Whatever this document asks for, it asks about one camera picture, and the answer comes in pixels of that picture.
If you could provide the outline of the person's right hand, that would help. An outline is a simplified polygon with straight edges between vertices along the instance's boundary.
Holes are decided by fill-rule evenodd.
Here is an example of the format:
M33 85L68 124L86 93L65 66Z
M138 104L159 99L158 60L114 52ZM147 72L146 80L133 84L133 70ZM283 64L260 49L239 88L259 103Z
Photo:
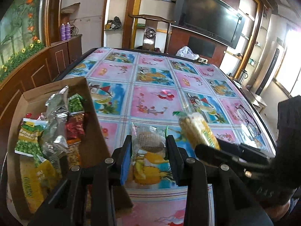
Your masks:
M266 208L265 212L270 217L272 221L279 221L283 218L289 211L291 204L294 202L293 199L289 200L286 204L280 206L274 206Z

